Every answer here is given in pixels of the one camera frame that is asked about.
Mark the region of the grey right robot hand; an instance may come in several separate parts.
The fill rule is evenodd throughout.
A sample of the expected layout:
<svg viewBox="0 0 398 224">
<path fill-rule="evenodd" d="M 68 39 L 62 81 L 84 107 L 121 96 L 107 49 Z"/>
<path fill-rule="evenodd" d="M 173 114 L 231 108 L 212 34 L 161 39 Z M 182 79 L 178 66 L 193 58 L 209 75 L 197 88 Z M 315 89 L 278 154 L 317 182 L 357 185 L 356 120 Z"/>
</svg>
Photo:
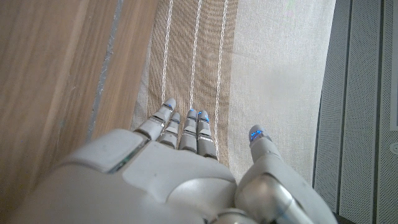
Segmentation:
<svg viewBox="0 0 398 224">
<path fill-rule="evenodd" d="M 115 129 L 58 165 L 10 223 L 335 223 L 261 126 L 240 181 L 217 158 L 206 111 L 169 99 L 137 129 Z"/>
</svg>

